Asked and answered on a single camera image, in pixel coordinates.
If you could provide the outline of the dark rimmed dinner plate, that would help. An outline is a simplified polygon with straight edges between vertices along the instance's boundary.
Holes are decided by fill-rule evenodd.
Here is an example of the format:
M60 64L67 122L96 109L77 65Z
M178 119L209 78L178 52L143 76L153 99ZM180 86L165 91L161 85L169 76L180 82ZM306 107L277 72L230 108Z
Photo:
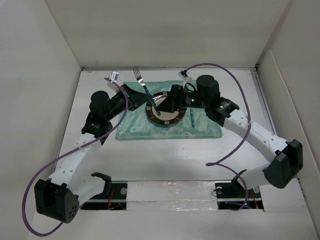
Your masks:
M153 100L156 106L160 105L166 98L167 98L167 91L160 91L153 95ZM186 114L185 111L175 111L173 113L161 111L160 115L158 115L155 110L155 107L152 105L150 101L146 103L145 112L148 119L153 124L161 125L165 127L178 123L180 120L183 119L183 117Z

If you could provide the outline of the knife with green handle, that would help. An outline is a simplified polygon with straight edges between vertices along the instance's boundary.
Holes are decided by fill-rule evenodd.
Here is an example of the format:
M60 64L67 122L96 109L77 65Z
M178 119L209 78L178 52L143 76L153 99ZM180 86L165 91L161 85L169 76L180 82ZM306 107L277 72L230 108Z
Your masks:
M191 126L195 128L195 116L194 116L193 108L190 108L189 111L190 111Z

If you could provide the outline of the green patterned placemat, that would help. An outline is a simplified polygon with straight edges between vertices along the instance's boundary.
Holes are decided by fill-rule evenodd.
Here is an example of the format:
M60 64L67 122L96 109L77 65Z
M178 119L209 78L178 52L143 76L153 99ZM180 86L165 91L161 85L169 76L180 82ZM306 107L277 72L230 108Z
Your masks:
M124 120L116 129L117 140L218 139L223 136L221 127L211 121L203 109L193 108L194 128L190 109L186 110L184 117L178 123L163 126L148 119L146 103L126 113Z

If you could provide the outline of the fork with dark handle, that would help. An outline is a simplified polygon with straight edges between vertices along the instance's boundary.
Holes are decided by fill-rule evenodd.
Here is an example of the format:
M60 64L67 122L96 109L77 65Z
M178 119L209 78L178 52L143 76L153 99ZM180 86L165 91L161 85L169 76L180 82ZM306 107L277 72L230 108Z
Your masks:
M139 67L138 66L134 66L132 69L133 69L133 74L134 74L134 77L135 77L136 81L143 87L145 93L150 95L150 91L148 90L146 84L144 83L144 79L143 79L143 77L142 77L142 75L140 73ZM157 115L160 116L161 113L157 109L157 105L156 105L154 99L152 98L150 100L150 102L151 102L151 105L153 106L155 112L157 113Z

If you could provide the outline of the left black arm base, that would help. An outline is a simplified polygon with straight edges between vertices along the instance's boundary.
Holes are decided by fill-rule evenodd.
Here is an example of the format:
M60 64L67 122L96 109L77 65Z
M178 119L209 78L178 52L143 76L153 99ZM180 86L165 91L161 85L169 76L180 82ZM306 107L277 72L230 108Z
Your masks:
M91 197L80 206L81 210L122 211L127 209L127 181L112 181L111 177L94 172L92 177L103 180L104 187L101 193Z

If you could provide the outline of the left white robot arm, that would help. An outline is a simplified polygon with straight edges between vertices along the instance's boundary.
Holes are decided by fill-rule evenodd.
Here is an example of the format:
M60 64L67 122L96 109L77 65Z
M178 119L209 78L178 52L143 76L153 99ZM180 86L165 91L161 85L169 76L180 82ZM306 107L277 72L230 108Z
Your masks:
M126 84L119 86L113 97L102 90L92 94L90 112L74 152L64 157L48 179L39 179L34 186L39 214L67 224L86 201L96 195L104 199L111 194L111 177L89 170L89 163L112 132L112 119L134 111L151 98L150 94L133 90Z

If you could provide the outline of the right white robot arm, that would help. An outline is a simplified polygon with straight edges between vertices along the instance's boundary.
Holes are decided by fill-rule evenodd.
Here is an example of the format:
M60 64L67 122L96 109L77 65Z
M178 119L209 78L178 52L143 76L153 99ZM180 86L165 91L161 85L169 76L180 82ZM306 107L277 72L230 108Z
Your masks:
M237 104L221 96L219 83L211 75L199 76L194 91L172 85L157 108L166 113L187 108L203 109L210 120L237 134L264 156L266 165L244 170L239 177L233 178L231 191L237 197L264 185L283 189L303 168L302 144L296 139L281 138L252 121Z

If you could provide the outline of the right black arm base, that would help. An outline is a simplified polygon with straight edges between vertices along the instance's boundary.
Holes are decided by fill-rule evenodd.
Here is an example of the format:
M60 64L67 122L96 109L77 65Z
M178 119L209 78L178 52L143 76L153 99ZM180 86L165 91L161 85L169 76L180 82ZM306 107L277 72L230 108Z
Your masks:
M218 209L237 211L244 205L244 210L263 210L260 187L248 188L246 192L237 180L238 177L235 176L232 180L214 182L211 195L217 199Z

